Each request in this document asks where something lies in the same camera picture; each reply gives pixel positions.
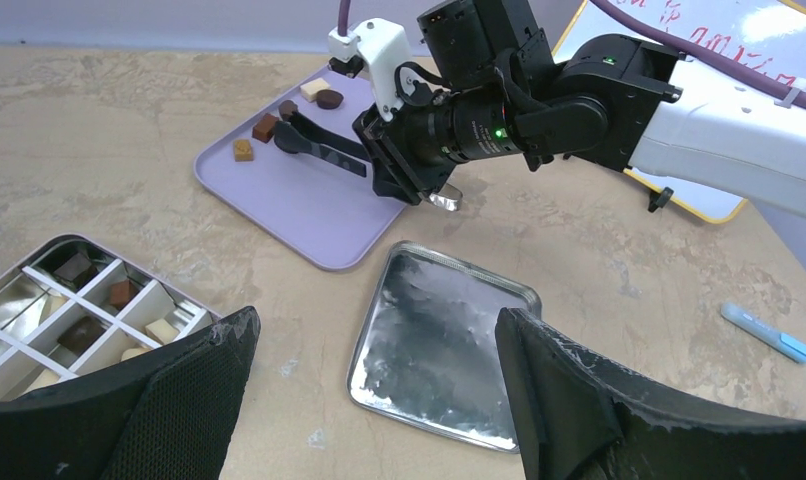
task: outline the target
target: red writing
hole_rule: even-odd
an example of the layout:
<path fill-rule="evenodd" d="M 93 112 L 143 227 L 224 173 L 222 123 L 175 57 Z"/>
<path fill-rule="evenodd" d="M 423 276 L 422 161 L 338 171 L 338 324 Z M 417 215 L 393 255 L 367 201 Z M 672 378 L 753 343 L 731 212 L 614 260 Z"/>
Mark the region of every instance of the red writing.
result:
<path fill-rule="evenodd" d="M 638 5 L 639 8 L 644 8 L 644 1 L 645 0 L 615 0 L 615 3 L 618 5 L 623 5 L 627 2 L 630 2 L 630 5 Z"/>
<path fill-rule="evenodd" d="M 721 35 L 716 33 L 715 35 L 709 36 L 709 28 L 707 27 L 696 28 L 695 31 L 692 32 L 691 37 L 689 37 L 689 41 L 693 43 L 712 50 L 715 53 L 732 58 L 742 65 L 750 67 L 754 71 L 769 76 L 766 67 L 774 60 L 774 57 L 766 57 L 761 53 L 749 52 L 742 45 L 739 45 L 735 49 L 727 50 L 727 47 L 730 46 L 731 40 L 731 35 Z M 795 81 L 794 75 L 786 75 L 785 73 L 777 73 L 776 75 L 770 74 L 770 76 L 778 82 L 785 83 L 786 85 L 791 85 Z"/>
<path fill-rule="evenodd" d="M 668 0 L 665 2 L 665 11 L 659 17 L 659 25 L 665 27 L 668 31 L 668 24 L 680 18 L 680 3 L 676 0 Z"/>

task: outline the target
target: silver tray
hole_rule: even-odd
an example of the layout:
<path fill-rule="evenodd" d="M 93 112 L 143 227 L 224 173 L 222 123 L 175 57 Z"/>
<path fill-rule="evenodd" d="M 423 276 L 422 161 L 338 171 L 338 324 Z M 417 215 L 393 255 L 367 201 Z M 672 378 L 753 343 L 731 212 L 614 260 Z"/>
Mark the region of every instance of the silver tray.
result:
<path fill-rule="evenodd" d="M 51 272 L 77 253 L 91 260 L 96 275 L 79 287 L 59 283 Z M 138 293 L 118 311 L 109 304 L 109 292 L 123 279 L 135 284 Z M 86 315 L 105 330 L 76 354 L 58 338 Z M 42 374 L 66 382 L 123 361 L 123 352 L 131 348 L 160 348 L 162 343 L 145 328 L 159 318 L 177 330 L 176 341 L 221 316 L 84 236 L 50 239 L 0 276 L 0 401 L 18 398 Z"/>
<path fill-rule="evenodd" d="M 350 364 L 351 398 L 439 435 L 517 453 L 494 341 L 504 307 L 541 318 L 531 288 L 415 243 L 396 244 Z"/>

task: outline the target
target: marble surface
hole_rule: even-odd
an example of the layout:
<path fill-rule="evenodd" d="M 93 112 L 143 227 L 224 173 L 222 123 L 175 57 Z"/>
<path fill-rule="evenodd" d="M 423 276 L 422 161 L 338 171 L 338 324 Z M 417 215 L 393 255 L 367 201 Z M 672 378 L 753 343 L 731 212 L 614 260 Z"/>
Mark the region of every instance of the marble surface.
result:
<path fill-rule="evenodd" d="M 197 183 L 196 155 L 319 68 L 308 55 L 0 47 L 0 274 L 81 232 L 221 313 L 263 319 L 225 479 L 523 478 L 520 457 L 356 407 L 345 376 L 389 247 L 423 243 L 535 288 L 546 321 L 665 384 L 806 419 L 806 366 L 717 314 L 734 301 L 806 341 L 806 273 L 747 206 L 728 224 L 581 160 L 454 173 L 457 214 L 409 209 L 365 260 L 322 272 Z"/>

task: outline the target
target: dark chocolate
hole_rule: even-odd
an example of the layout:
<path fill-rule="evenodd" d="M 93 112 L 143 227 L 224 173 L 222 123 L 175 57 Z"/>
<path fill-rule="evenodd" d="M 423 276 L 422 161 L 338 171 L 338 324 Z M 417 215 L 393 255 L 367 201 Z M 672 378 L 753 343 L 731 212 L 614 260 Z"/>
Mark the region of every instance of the dark chocolate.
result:
<path fill-rule="evenodd" d="M 278 121 L 279 118 L 277 118 L 276 115 L 266 113 L 265 116 L 259 120 L 259 123 L 253 127 L 253 138 L 263 143 L 270 142 L 270 139 L 273 138 L 273 127 Z"/>
<path fill-rule="evenodd" d="M 324 110 L 335 110 L 344 101 L 344 95 L 335 90 L 321 90 L 315 97 L 315 102 Z"/>
<path fill-rule="evenodd" d="M 94 344 L 100 335 L 105 333 L 106 327 L 93 317 L 85 316 L 79 319 L 58 338 L 62 347 L 79 356 Z"/>
<path fill-rule="evenodd" d="M 291 115 L 297 110 L 297 104 L 291 100 L 286 100 L 279 104 L 279 116 L 286 122 L 291 120 Z"/>
<path fill-rule="evenodd" d="M 77 252 L 64 262 L 64 265 L 57 268 L 53 276 L 64 286 L 77 291 L 97 276 L 97 267 L 84 253 Z"/>
<path fill-rule="evenodd" d="M 111 286 L 109 292 L 109 305 L 112 307 L 123 310 L 135 295 L 138 294 L 138 287 L 132 283 L 128 278 L 122 282 L 117 282 Z"/>

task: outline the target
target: metal tray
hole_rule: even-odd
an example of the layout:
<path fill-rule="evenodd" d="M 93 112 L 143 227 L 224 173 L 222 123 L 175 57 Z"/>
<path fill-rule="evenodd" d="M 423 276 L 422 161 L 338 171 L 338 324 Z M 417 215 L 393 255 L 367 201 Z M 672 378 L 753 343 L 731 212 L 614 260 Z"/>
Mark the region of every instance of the metal tray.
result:
<path fill-rule="evenodd" d="M 497 357 L 503 307 L 541 318 L 534 290 L 411 242 L 392 247 L 347 388 L 357 404 L 424 430 L 518 452 Z"/>
<path fill-rule="evenodd" d="M 91 260 L 97 273 L 74 290 L 50 272 L 78 252 Z M 139 291 L 118 311 L 108 305 L 108 295 L 111 285 L 124 279 Z M 62 347 L 58 338 L 86 315 L 104 331 L 77 355 Z M 22 395 L 40 375 L 64 382 L 120 362 L 128 349 L 159 348 L 161 343 L 144 327 L 162 318 L 178 331 L 175 341 L 221 316 L 81 235 L 50 240 L 0 276 L 0 401 Z"/>
<path fill-rule="evenodd" d="M 300 95 L 300 85 L 323 77 L 344 94 L 336 110 L 322 110 Z M 197 180 L 224 203 L 266 230 L 318 268 L 338 271 L 356 265 L 403 211 L 406 204 L 373 192 L 367 178 L 305 154 L 291 155 L 271 140 L 252 138 L 265 113 L 279 115 L 280 103 L 292 100 L 321 127 L 358 140 L 352 124 L 373 103 L 370 83 L 322 68 L 203 150 L 194 163 Z M 255 160 L 236 162 L 232 141 L 249 139 Z"/>

